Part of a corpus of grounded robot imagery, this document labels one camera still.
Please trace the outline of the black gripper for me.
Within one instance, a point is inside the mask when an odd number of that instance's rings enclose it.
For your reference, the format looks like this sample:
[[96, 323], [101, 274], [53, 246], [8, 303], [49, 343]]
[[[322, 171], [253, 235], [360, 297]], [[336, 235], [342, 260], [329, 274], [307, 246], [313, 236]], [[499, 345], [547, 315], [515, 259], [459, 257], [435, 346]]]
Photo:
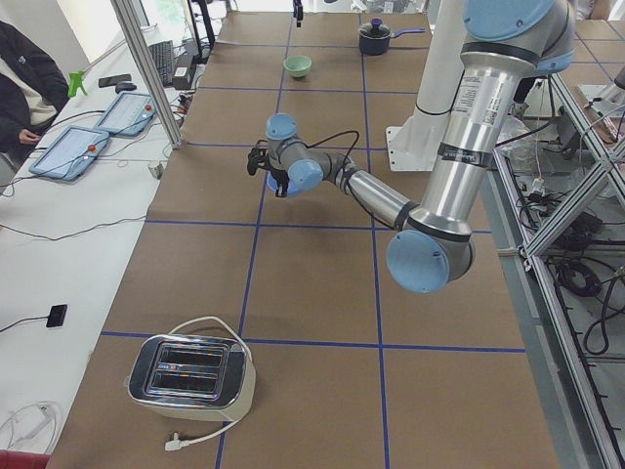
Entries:
[[271, 165], [266, 141], [258, 141], [247, 155], [247, 172], [250, 176], [255, 176], [259, 170], [267, 171], [275, 180], [276, 197], [288, 196], [288, 178], [278, 177], [278, 170]]

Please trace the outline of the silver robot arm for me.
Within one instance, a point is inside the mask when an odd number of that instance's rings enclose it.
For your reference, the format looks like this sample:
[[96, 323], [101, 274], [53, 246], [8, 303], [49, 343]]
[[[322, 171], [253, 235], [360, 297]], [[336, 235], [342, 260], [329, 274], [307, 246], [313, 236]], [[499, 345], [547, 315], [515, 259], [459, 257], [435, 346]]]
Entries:
[[468, 216], [520, 82], [567, 68], [573, 55], [570, 1], [467, 1], [463, 74], [437, 147], [424, 199], [416, 203], [346, 155], [313, 150], [287, 113], [271, 116], [248, 154], [250, 175], [271, 173], [275, 194], [334, 184], [396, 230], [387, 266], [404, 289], [430, 293], [465, 274], [475, 250]]

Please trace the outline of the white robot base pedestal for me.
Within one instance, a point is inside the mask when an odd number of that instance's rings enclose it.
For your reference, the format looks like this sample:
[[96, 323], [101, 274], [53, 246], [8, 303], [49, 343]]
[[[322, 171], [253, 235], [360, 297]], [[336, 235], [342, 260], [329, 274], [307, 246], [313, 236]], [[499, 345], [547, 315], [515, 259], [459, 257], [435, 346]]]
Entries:
[[394, 172], [426, 172], [434, 167], [464, 72], [460, 60], [466, 38], [463, 11], [462, 1], [440, 2], [414, 112], [402, 126], [387, 129]]

